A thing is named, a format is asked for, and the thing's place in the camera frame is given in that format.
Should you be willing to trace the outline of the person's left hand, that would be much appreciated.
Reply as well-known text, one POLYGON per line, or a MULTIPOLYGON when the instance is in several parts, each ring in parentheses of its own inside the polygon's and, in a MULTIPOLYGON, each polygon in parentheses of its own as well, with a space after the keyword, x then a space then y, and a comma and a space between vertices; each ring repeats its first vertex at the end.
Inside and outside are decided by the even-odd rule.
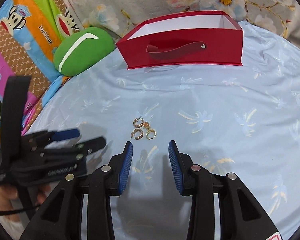
MULTIPOLYGON (((46 200, 47 194, 49 194, 50 192, 51 186, 49 184, 38 186, 36 203, 42 204, 46 200)), ((15 187, 11 185, 1 185, 0 211, 13 210, 11 201, 18 200, 18 197, 18 191, 15 187)), ((19 239, 24 231, 24 227, 22 226, 20 218, 16 214, 9 216, 0 216, 0 224, 13 239, 19 239)))

